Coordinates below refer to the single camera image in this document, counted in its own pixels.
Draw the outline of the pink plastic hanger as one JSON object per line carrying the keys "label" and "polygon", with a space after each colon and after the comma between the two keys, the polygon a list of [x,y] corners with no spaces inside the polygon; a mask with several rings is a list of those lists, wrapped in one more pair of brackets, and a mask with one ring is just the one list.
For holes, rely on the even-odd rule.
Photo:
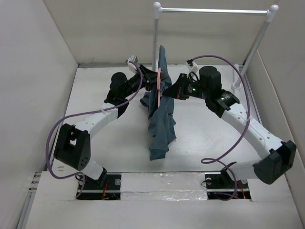
{"label": "pink plastic hanger", "polygon": [[160,107],[160,101],[161,101],[161,68],[158,68],[157,72],[157,108]]}

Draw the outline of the blue-grey t shirt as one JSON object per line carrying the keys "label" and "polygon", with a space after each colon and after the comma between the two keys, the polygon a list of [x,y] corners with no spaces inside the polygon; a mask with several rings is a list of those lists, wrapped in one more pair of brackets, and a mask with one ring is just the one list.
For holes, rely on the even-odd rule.
{"label": "blue-grey t shirt", "polygon": [[150,160],[163,159],[169,151],[169,144],[176,139],[174,126],[176,124],[174,113],[174,99],[168,96],[158,96],[172,86],[172,80],[168,73],[166,51],[164,46],[159,47],[158,68],[166,78],[161,80],[160,90],[153,86],[151,91],[144,94],[140,103],[148,108],[148,132],[153,137],[149,146]]}

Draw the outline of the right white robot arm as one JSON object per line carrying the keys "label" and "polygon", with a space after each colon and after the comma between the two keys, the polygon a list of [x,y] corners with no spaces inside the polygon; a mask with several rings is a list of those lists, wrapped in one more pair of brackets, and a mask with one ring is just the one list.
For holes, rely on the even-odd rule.
{"label": "right white robot arm", "polygon": [[196,81],[184,73],[180,74],[177,81],[163,91],[163,95],[179,100],[189,97],[203,99],[210,111],[234,127],[257,152],[260,157],[257,162],[230,164],[232,171],[220,175],[224,187],[232,187],[237,180],[245,179],[259,179],[270,185],[293,166],[295,143],[291,140],[284,142],[249,116],[239,99],[222,89],[221,74],[215,67],[202,67]]}

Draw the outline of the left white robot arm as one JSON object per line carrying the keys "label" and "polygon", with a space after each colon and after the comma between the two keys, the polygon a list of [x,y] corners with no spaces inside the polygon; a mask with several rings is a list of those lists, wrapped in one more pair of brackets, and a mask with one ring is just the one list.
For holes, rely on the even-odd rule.
{"label": "left white robot arm", "polygon": [[115,73],[111,77],[110,90],[100,109],[76,124],[64,124],[60,128],[54,158],[82,172],[90,179],[90,184],[95,189],[106,185],[106,169],[92,160],[91,139],[126,111],[129,105],[128,96],[136,95],[142,88],[149,91],[154,86],[159,86],[161,80],[168,76],[161,70],[154,72],[143,65],[134,70],[134,73],[130,79],[122,72]]}

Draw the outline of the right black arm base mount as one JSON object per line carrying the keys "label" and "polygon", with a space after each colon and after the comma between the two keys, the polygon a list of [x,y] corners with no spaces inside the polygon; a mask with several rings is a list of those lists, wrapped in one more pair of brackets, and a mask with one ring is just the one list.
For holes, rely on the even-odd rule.
{"label": "right black arm base mount", "polygon": [[235,182],[231,179],[230,173],[227,172],[226,168],[219,171],[204,172],[201,187],[206,189],[208,200],[227,201],[231,196],[233,196],[232,199],[251,199],[247,181],[245,183],[241,180]]}

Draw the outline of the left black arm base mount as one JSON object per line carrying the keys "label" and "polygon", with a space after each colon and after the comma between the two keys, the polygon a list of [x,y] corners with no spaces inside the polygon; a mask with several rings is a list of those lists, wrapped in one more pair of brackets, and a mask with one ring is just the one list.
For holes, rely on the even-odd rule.
{"label": "left black arm base mount", "polygon": [[81,192],[82,178],[78,177],[78,200],[120,200],[121,199],[121,173],[108,173],[106,178],[98,184],[86,177],[84,188]]}

